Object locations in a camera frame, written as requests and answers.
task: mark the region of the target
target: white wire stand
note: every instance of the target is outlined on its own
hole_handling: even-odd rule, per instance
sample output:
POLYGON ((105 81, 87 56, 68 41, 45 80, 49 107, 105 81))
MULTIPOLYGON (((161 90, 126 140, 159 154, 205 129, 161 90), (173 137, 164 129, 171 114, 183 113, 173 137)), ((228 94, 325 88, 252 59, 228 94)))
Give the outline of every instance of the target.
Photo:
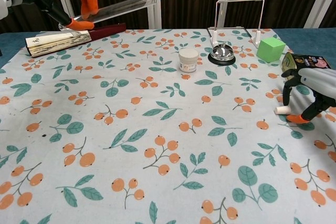
POLYGON ((259 44, 260 44, 260 35, 261 35, 261 31, 260 31, 260 26, 261 26, 261 18, 262 18, 262 13, 264 11, 264 3, 265 3, 265 0, 218 0, 216 2, 216 13, 215 13, 215 26, 214 27, 209 27, 208 28, 208 32, 210 34, 210 37, 211 37, 211 44, 213 47, 217 46, 218 45, 218 40, 217 40, 217 29, 244 29, 246 31, 246 29, 242 26, 237 26, 237 27, 223 27, 223 28, 218 28, 217 27, 217 13, 218 13, 218 5, 221 4, 221 3, 230 3, 230 2, 250 2, 250 1, 256 1, 256 2, 259 2, 259 1, 262 1, 262 6, 261 6, 261 13, 260 13, 260 19, 259 19, 259 25, 258 25, 258 29, 255 33, 254 36, 252 36, 252 42, 253 44, 255 45, 256 48, 259 47, 259 44))
MULTIPOLYGON (((114 18, 126 13, 134 12, 149 6, 155 5, 156 0, 126 0, 123 2, 116 3, 114 5, 109 5, 98 10, 98 13, 91 15, 86 21, 93 23, 101 22, 110 18, 114 18)), ((78 21, 83 21, 81 15, 74 18, 78 21)), ((58 28, 62 30, 69 30, 65 26, 58 24, 58 28)))

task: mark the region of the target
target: book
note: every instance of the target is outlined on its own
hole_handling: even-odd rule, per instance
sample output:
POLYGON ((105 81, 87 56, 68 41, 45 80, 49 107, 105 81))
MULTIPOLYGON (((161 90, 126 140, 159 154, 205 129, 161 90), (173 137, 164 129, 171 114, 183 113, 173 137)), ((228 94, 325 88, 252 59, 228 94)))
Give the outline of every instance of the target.
POLYGON ((126 30, 125 23, 97 28, 90 31, 65 31, 54 35, 26 38, 26 47, 32 57, 50 54, 89 41, 101 39, 126 30))

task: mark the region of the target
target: table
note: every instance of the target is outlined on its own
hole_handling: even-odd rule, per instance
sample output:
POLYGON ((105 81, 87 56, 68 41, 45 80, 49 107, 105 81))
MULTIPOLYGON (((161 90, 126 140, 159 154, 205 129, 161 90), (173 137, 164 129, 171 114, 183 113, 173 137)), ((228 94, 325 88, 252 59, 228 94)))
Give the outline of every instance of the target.
MULTIPOLYGON (((244 30, 219 39, 235 65, 207 60, 205 29, 22 49, 0 70, 1 223, 335 223, 335 108, 304 125, 275 115, 281 61, 244 30), (178 69, 186 47, 194 73, 178 69)), ((290 105, 312 100, 298 86, 290 105)))

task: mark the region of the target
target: jar lid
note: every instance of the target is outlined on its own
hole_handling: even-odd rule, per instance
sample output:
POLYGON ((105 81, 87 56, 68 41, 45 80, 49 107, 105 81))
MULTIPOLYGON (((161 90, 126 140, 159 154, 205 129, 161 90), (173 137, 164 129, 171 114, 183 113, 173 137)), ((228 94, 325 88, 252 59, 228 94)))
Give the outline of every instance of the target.
POLYGON ((193 48, 183 48, 179 50, 178 53, 180 58, 184 58, 185 60, 194 60, 198 58, 198 51, 193 48))

